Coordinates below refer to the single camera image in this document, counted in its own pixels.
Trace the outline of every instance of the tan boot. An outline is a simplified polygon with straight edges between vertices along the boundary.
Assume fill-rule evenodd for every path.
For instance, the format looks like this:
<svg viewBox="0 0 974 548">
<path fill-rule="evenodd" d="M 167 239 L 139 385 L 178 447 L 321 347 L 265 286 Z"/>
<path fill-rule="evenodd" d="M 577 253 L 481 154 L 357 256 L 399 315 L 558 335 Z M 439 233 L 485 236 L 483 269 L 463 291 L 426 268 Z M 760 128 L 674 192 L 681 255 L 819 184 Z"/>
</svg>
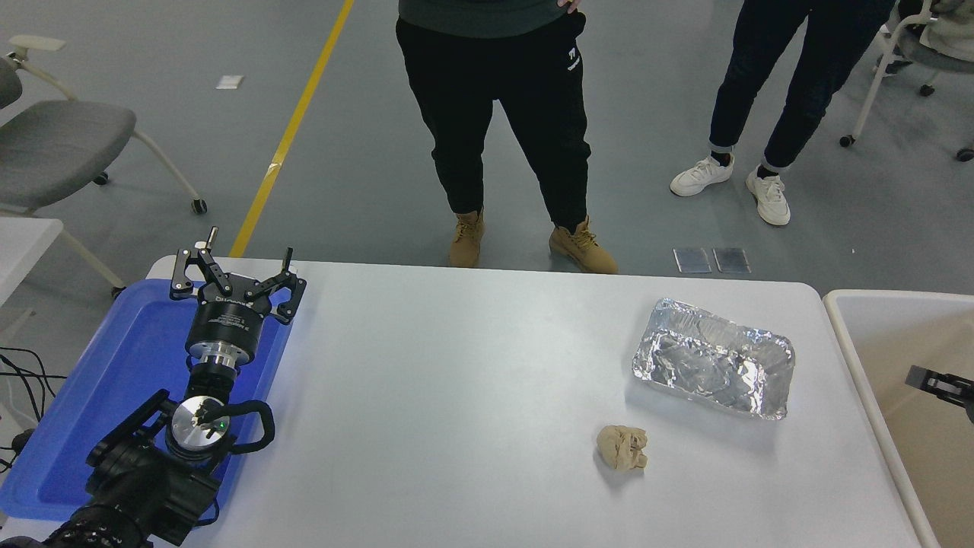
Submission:
<svg viewBox="0 0 974 548">
<path fill-rule="evenodd" d="M 450 244 L 450 266 L 473 268 L 480 260 L 480 238 L 484 235 L 484 212 L 457 214 L 457 234 Z"/>
<path fill-rule="evenodd" d="M 577 263 L 582 272 L 618 274 L 616 260 L 595 242 L 595 234 L 588 231 L 588 216 L 576 227 L 575 234 L 564 226 L 555 227 L 548 245 L 552 251 Z"/>
</svg>

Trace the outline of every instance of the hand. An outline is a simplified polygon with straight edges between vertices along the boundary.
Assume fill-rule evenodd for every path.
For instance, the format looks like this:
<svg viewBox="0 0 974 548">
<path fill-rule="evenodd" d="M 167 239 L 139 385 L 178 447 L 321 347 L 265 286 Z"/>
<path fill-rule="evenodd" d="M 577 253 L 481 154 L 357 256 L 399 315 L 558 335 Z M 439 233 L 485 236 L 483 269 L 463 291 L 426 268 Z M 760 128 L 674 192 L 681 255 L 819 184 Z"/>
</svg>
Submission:
<svg viewBox="0 0 974 548">
<path fill-rule="evenodd" d="M 568 13 L 571 13 L 579 8 L 580 3 L 581 0 L 558 0 L 558 7 L 564 8 L 565 4 L 571 4 L 571 6 L 568 7 Z"/>
</svg>

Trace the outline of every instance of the dough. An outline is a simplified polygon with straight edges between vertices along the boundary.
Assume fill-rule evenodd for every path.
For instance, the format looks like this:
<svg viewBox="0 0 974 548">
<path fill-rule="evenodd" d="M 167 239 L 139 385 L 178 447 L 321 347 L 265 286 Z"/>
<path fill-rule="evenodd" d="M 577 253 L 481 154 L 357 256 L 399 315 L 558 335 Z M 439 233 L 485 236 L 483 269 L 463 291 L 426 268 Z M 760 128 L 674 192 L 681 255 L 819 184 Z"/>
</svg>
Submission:
<svg viewBox="0 0 974 548">
<path fill-rule="evenodd" d="M 646 430 L 628 426 L 606 426 L 596 439 L 606 464 L 617 470 L 646 468 Z"/>
</svg>

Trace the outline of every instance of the dark sweater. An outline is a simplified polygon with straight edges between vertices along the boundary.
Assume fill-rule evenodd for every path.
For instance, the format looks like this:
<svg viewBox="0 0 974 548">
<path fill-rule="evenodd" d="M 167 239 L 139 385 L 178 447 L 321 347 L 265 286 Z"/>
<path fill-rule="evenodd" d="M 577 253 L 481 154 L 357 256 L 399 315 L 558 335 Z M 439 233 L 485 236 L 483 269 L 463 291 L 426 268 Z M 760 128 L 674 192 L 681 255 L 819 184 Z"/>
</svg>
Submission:
<svg viewBox="0 0 974 548">
<path fill-rule="evenodd" d="M 399 16 L 436 32 L 467 38 L 505 38 L 561 17 L 557 0 L 399 0 Z"/>
</svg>

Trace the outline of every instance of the blue tray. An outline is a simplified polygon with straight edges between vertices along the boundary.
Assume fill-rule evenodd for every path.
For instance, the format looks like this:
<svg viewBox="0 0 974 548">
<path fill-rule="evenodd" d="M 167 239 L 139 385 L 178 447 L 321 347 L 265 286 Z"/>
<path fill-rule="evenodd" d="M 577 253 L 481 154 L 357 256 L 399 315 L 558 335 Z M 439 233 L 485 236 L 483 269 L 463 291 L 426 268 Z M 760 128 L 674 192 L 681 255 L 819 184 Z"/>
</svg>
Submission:
<svg viewBox="0 0 974 548">
<path fill-rule="evenodd" d="M 169 300 L 169 280 L 143 280 L 119 295 L 0 488 L 4 512 L 64 521 L 88 502 L 85 482 L 94 469 L 85 458 L 101 438 L 160 388 L 171 400 L 182 398 L 189 379 L 184 346 L 196 309 L 194 298 Z M 266 400 L 289 333 L 273 319 L 264 322 L 257 357 L 241 367 L 232 403 Z M 230 431 L 238 443 L 250 442 L 258 424 L 248 415 Z M 157 447 L 165 443 L 157 440 Z M 228 456 L 213 474 L 222 480 L 221 508 L 241 464 Z"/>
</svg>

